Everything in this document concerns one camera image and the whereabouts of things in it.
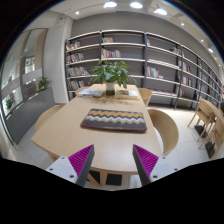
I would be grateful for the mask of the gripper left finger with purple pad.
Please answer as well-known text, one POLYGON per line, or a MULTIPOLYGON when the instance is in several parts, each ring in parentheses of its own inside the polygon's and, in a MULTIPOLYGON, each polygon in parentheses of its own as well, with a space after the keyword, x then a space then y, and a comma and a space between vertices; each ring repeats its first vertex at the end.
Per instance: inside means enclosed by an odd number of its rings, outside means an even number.
POLYGON ((69 157, 61 156, 47 171, 83 187, 94 157, 94 145, 89 145, 69 157))

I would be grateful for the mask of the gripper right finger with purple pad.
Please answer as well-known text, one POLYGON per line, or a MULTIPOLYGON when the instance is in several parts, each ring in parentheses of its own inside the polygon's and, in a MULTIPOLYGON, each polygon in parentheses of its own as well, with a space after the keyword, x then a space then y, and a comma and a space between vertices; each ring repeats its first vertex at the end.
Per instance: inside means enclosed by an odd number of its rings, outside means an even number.
POLYGON ((140 146, 133 145, 132 154, 143 186, 178 171, 166 156, 158 157, 140 146))

